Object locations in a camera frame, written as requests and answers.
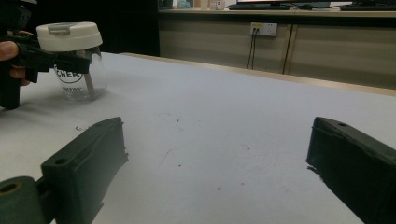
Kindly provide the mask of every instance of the small bottle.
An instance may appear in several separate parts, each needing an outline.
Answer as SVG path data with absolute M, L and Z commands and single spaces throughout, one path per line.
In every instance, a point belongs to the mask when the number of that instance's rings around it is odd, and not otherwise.
M 101 51 L 102 37 L 94 22 L 63 22 L 40 25 L 36 28 L 40 48 L 50 52 L 68 52 L 91 61 L 87 74 L 57 69 L 66 98 L 95 100 L 106 92 L 107 81 Z

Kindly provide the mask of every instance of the wall socket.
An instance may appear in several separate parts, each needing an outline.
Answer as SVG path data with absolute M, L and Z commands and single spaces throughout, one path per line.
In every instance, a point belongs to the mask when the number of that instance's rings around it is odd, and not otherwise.
M 250 34 L 276 36 L 277 23 L 252 22 Z

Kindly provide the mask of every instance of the beige partition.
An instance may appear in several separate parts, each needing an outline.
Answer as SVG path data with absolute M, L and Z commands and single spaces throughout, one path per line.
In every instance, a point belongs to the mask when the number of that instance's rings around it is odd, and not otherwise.
M 284 73 L 396 89 L 396 29 L 294 25 Z
M 247 68 L 250 22 L 160 20 L 161 56 L 199 63 Z M 282 73 L 290 26 L 276 36 L 257 36 L 254 69 Z

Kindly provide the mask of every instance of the human hand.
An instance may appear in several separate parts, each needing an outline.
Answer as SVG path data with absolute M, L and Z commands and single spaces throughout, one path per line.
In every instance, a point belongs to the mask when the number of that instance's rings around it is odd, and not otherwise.
M 6 61 L 12 59 L 18 55 L 18 46 L 12 41 L 0 42 L 0 61 Z M 9 70 L 9 74 L 14 78 L 21 79 L 21 85 L 26 86 L 30 82 L 25 79 L 25 68 L 12 65 L 12 69 Z

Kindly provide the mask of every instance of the white table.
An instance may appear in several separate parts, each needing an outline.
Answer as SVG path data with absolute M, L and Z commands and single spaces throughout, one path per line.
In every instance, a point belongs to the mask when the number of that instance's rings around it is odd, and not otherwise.
M 41 74 L 20 108 L 0 109 L 0 180 L 38 179 L 45 159 L 120 116 L 130 161 L 95 224 L 361 223 L 306 169 L 311 126 L 337 119 L 396 148 L 394 96 L 103 56 L 104 97 L 68 101 L 55 75 Z

